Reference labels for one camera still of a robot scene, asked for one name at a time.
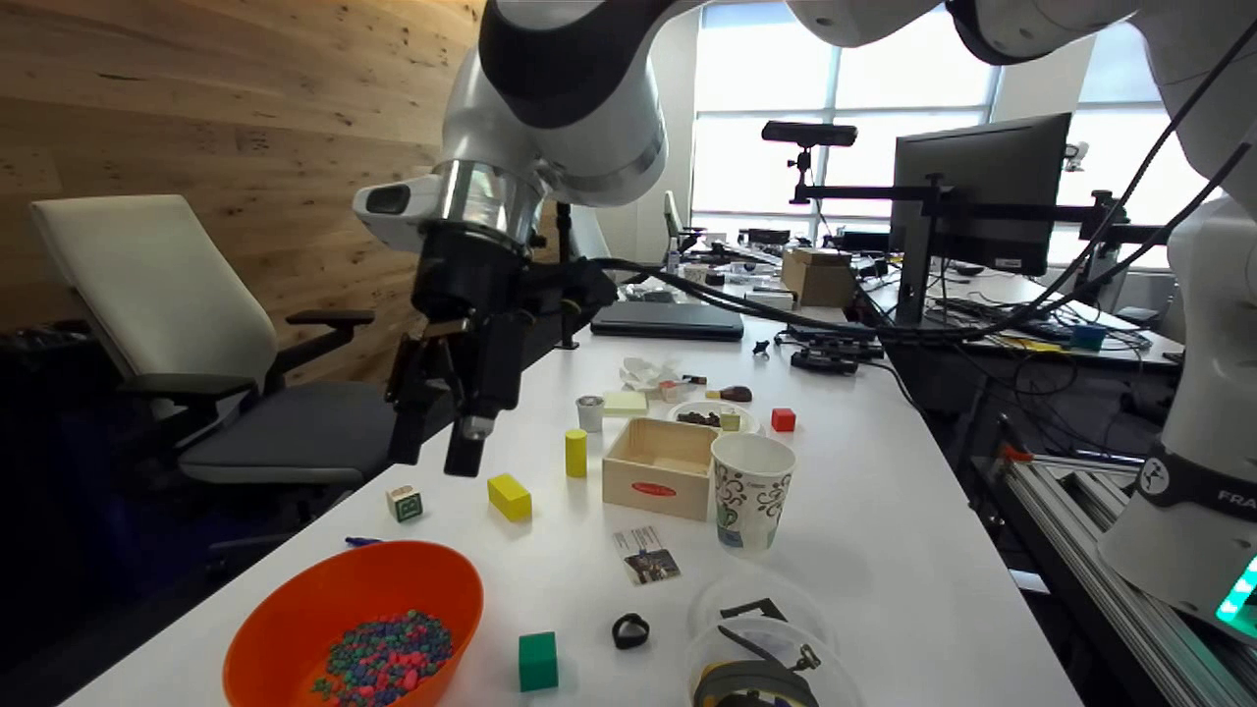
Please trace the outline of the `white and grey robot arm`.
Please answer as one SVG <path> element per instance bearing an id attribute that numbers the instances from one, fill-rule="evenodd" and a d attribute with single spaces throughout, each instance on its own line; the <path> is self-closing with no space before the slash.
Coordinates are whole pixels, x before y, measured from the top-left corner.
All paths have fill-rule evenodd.
<path id="1" fill-rule="evenodd" d="M 354 213 L 375 237 L 449 254 L 438 286 L 480 311 L 521 269 L 544 195 L 628 203 L 662 172 L 651 43 L 704 0 L 484 0 L 428 178 L 370 184 Z M 1186 360 L 1135 504 L 1101 559 L 1135 587 L 1228 632 L 1254 632 L 1257 518 L 1257 0 L 785 0 L 836 51 L 942 10 L 989 62 L 1036 62 L 1128 24 L 1204 195 L 1178 213 L 1167 264 L 1182 286 Z"/>

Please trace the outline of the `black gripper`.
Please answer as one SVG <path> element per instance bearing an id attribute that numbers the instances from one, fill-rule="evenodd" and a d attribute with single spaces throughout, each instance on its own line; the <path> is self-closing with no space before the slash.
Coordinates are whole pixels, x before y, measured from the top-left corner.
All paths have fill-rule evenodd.
<path id="1" fill-rule="evenodd" d="M 414 462 L 452 396 L 443 472 L 476 480 L 496 415 L 519 403 L 524 322 L 556 286 L 556 268 L 454 225 L 422 225 L 420 237 L 413 311 L 422 330 L 401 343 L 388 375 L 388 460 Z"/>

